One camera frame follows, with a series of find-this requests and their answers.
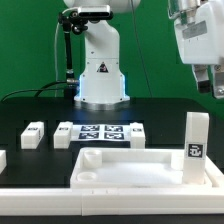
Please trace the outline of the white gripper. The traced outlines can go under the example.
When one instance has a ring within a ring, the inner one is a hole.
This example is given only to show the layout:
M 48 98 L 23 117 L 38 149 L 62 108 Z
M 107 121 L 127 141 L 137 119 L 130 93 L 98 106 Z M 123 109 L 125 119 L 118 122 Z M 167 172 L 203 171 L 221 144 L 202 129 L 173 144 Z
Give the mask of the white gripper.
M 182 62 L 193 65 L 198 92 L 211 91 L 207 65 L 215 65 L 212 67 L 213 93 L 215 98 L 223 99 L 224 0 L 168 0 L 168 17 L 174 21 Z

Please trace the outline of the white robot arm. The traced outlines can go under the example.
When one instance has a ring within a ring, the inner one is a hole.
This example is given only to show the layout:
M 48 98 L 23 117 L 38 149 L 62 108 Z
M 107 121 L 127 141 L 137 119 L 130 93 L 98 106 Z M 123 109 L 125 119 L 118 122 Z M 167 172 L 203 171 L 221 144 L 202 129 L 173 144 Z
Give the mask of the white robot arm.
M 130 100 L 119 68 L 120 37 L 108 24 L 116 13 L 133 12 L 141 0 L 63 0 L 64 32 L 85 35 L 85 70 L 74 101 L 109 110 Z M 224 98 L 224 0 L 168 0 L 183 63 L 192 66 L 199 92 Z

